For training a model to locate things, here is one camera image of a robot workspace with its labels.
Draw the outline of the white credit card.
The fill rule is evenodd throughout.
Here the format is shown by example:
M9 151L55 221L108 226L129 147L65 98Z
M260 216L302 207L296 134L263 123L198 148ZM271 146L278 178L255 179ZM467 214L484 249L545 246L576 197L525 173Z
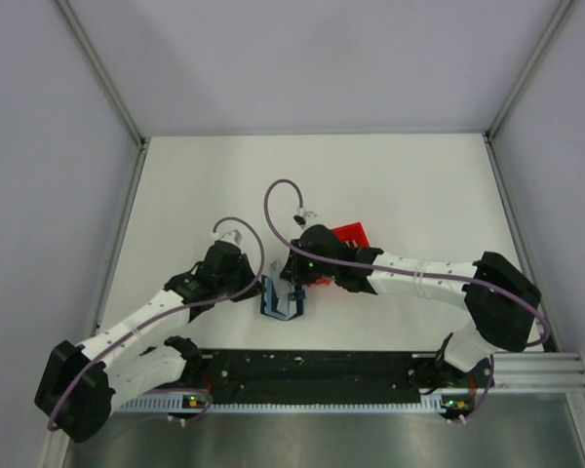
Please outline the white credit card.
M282 271L283 271L283 264L282 264L280 259L274 260L269 265L269 276L274 282L281 280Z

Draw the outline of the blue leather card holder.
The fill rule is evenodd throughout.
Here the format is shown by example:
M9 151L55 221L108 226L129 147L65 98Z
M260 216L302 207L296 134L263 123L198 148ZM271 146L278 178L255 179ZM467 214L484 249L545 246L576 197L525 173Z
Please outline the blue leather card holder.
M260 298L259 313L281 322L288 322L304 315L305 289L279 278L261 277L263 292Z

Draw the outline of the red plastic bin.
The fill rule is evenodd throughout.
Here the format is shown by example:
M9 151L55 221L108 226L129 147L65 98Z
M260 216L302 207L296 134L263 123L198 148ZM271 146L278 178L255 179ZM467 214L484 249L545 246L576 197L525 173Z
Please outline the red plastic bin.
M364 226L361 222L354 222L332 229L336 237L351 248L368 248L370 246Z

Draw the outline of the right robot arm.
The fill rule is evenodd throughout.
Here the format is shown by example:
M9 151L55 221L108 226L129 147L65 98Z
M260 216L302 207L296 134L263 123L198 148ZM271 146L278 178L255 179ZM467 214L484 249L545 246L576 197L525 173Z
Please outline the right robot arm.
M323 224L289 242L281 279L308 286L331 279L350 293L406 294L465 311L468 322L451 332L436 354L435 371L446 385L466 379L498 351L522 352L540 316L540 289L502 254L470 262L415 260L376 247L352 247Z

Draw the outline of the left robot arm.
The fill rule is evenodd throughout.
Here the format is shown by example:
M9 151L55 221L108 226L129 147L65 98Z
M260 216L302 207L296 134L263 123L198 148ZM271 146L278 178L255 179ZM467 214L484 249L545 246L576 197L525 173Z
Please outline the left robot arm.
M34 397L49 430L83 443L129 400L167 383L195 384L201 352L178 330L218 303L261 294L261 274L237 245L216 241L123 321L78 344L59 343Z

